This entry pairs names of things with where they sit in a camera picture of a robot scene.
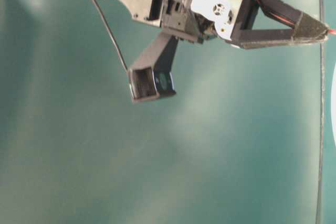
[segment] black cable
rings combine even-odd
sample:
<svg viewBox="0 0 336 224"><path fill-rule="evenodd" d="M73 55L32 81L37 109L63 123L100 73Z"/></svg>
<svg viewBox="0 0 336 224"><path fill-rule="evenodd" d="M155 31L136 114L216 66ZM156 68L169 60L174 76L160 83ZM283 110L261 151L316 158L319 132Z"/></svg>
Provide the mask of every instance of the black cable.
<svg viewBox="0 0 336 224"><path fill-rule="evenodd" d="M111 39L111 41L112 41L114 47L115 47L116 50L117 50L118 57L119 57L119 60L120 60L120 62L121 62L121 64L122 64L122 66L123 66L124 70L127 72L127 70L128 70L127 65L126 65L126 63L125 63L125 60L124 60L122 54L121 54L120 48L119 48L119 46L118 46L118 43L117 43L117 41L116 41L116 39L115 39L115 37L114 37L112 31L111 31L111 28L110 28L109 24L108 24L107 21L106 21L105 15L103 14L101 8L99 7L97 1L96 1L96 0L92 0L92 2L93 2L94 6L95 6L96 9L97 9L97 11L98 11L98 13L99 13L99 15L100 15L100 17L101 17L101 20L102 20L103 23L104 23L104 26L105 26L107 32L109 33L110 39Z"/></svg>

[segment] white plastic bracket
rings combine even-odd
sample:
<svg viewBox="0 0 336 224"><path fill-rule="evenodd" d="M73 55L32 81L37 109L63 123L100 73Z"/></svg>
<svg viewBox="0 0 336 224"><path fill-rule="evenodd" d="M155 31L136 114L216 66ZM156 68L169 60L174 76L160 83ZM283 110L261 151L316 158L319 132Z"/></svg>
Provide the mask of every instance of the white plastic bracket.
<svg viewBox="0 0 336 224"><path fill-rule="evenodd" d="M191 10L215 23L222 39L231 40L231 34L243 0L192 0Z"/></svg>

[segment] black bracket arm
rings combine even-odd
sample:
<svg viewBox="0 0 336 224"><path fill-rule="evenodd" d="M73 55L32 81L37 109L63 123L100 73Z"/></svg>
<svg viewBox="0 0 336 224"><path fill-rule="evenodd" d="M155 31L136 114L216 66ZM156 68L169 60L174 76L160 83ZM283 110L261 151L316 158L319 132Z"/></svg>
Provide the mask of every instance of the black bracket arm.
<svg viewBox="0 0 336 224"><path fill-rule="evenodd" d="M290 29L252 30L259 7L264 14ZM324 42L328 27L281 0L243 0L231 41L245 49Z"/></svg>

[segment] green wall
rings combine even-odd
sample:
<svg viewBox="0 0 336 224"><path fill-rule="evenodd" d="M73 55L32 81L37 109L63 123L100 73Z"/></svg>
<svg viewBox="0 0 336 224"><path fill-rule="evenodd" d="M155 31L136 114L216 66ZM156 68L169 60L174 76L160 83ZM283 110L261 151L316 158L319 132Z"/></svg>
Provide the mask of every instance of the green wall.
<svg viewBox="0 0 336 224"><path fill-rule="evenodd" d="M319 0L285 1L319 16ZM101 4L131 64L159 31ZM319 45L182 42L177 96L137 105L89 0L0 0L0 46L1 223L315 223Z"/></svg>

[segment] camera lens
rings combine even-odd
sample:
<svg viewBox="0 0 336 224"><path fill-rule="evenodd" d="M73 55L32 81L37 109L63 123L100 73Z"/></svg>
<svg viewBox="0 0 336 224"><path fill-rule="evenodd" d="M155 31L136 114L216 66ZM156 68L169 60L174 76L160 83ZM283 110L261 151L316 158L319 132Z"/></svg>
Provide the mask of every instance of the camera lens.
<svg viewBox="0 0 336 224"><path fill-rule="evenodd" d="M167 90L168 88L168 82L167 82L167 77L164 73L159 74L159 80L160 80L160 85L163 90Z"/></svg>

